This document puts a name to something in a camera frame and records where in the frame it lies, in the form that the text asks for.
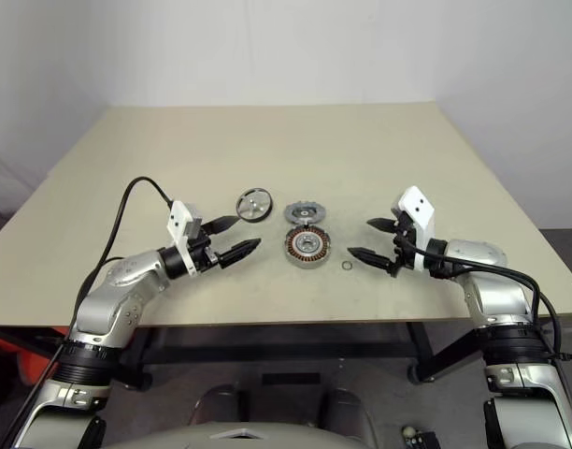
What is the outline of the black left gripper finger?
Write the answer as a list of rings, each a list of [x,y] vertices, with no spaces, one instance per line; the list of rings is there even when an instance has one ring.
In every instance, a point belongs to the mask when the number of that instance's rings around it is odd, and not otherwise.
[[[221,268],[228,268],[233,264],[243,260],[251,254],[261,243],[260,238],[246,239],[231,247],[224,253],[219,254],[219,265]]]
[[[224,215],[204,224],[206,234],[220,234],[238,222],[235,215]]]

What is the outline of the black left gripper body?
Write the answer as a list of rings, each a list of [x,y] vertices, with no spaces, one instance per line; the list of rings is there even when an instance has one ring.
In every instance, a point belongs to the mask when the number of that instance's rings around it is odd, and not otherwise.
[[[211,236],[220,233],[218,219],[203,224],[198,235],[187,239],[188,251],[197,272],[204,272],[212,268],[215,262],[215,253],[210,249]]]

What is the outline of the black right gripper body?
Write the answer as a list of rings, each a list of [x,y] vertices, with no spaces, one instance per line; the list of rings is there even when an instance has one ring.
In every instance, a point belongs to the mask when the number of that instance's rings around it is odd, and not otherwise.
[[[391,263],[390,275],[396,277],[403,268],[414,269],[416,229],[411,217],[403,211],[397,215],[393,230],[395,259]]]

